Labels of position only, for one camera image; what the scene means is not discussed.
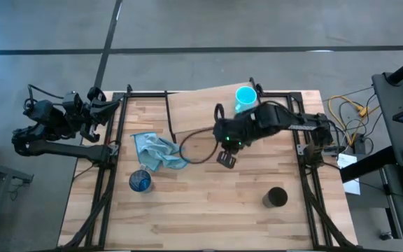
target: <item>blue cup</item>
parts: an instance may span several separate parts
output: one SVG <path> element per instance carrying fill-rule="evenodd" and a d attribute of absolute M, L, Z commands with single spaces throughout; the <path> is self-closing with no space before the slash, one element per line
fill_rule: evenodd
<path fill-rule="evenodd" d="M 149 193 L 152 190 L 152 177 L 145 170 L 138 170 L 130 176 L 130 188 L 138 193 Z"/>
<path fill-rule="evenodd" d="M 255 106 L 257 99 L 256 91 L 252 87 L 243 86 L 236 90 L 236 113 L 243 112 Z"/>

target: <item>towel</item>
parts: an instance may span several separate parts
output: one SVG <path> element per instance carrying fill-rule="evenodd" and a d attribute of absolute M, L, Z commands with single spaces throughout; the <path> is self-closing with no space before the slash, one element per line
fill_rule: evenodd
<path fill-rule="evenodd" d="M 173 156 L 180 148 L 177 144 L 157 136 L 156 132 L 133 134 L 139 163 L 156 172 L 162 162 L 164 167 L 182 169 L 187 165 L 181 157 Z"/>

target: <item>white paper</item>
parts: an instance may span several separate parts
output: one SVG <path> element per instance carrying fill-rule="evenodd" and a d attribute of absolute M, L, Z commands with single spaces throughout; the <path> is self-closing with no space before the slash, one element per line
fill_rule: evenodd
<path fill-rule="evenodd" d="M 347 154 L 339 154 L 339 159 L 337 160 L 337 164 L 339 165 L 340 169 L 343 169 L 344 167 L 347 167 L 355 162 L 357 162 L 357 157 Z M 358 178 L 356 178 L 355 180 L 344 183 L 344 191 L 346 193 L 360 195 L 360 184 L 358 181 Z"/>

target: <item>concrete floor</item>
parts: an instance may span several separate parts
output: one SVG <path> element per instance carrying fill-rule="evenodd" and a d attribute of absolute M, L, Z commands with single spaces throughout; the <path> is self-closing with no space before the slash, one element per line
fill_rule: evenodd
<path fill-rule="evenodd" d="M 0 0 L 0 50 L 103 48 L 114 5 L 115 0 Z M 124 0 L 112 48 L 179 46 L 403 46 L 403 0 Z M 70 157 L 14 152 L 12 130 L 33 124 L 22 115 L 26 85 L 86 96 L 100 59 L 0 56 L 0 164 L 35 174 L 14 202 L 6 197 L 0 251 L 55 247 L 76 163 Z M 267 90 L 320 90 L 326 99 L 369 87 L 372 74 L 402 64 L 403 51 L 111 55 L 102 88 L 125 90 L 129 83 L 134 90 L 195 90 L 252 76 Z M 363 104 L 372 93 L 349 97 Z M 352 108 L 344 114 L 348 120 L 355 116 Z M 372 139 L 374 151 L 390 144 L 383 120 Z M 399 242 L 378 240 L 377 230 L 386 222 L 361 221 L 374 210 L 361 204 L 368 197 L 360 199 L 359 205 L 350 200 L 359 244 L 402 250 Z"/>

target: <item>wooden table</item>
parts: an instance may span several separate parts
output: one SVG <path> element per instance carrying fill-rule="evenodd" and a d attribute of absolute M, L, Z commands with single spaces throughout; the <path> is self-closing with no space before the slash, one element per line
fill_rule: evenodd
<path fill-rule="evenodd" d="M 301 93 L 307 113 L 324 112 L 319 91 Z M 98 131 L 103 136 L 105 129 L 100 127 Z M 164 98 L 128 99 L 105 249 L 312 248 L 291 132 L 256 141 L 239 153 L 231 170 L 217 164 L 214 157 L 207 163 L 190 164 L 182 170 L 161 167 L 152 173 L 153 191 L 140 194 L 128 185 L 129 175 L 139 168 L 130 135 L 146 131 L 171 139 Z M 176 134 L 177 141 L 186 134 Z M 189 140 L 186 148 L 190 158 L 202 157 L 212 150 L 214 143 L 211 133 L 201 134 Z M 79 160 L 76 173 L 90 165 L 87 160 Z M 319 169 L 319 175 L 327 213 L 347 239 L 356 244 L 339 171 L 324 166 Z M 59 245 L 67 243 L 88 217 L 96 177 L 97 169 L 92 169 L 74 181 Z M 262 196 L 274 186 L 287 191 L 288 203 L 268 209 L 261 203 Z M 318 217 L 316 224 L 323 240 Z M 99 226 L 100 221 L 96 223 L 95 241 Z"/>

